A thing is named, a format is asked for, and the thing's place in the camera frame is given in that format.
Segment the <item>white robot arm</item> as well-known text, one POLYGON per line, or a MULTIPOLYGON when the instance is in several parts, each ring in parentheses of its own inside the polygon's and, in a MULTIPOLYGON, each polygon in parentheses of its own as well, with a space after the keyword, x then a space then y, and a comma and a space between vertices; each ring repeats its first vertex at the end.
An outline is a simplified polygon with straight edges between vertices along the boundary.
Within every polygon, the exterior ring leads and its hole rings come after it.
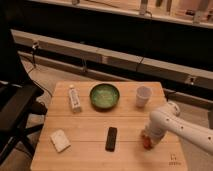
POLYGON ((149 122, 142 131, 143 146, 153 148, 169 131, 213 155, 213 130, 185 121, 179 115, 180 108, 174 102, 151 111, 149 122))

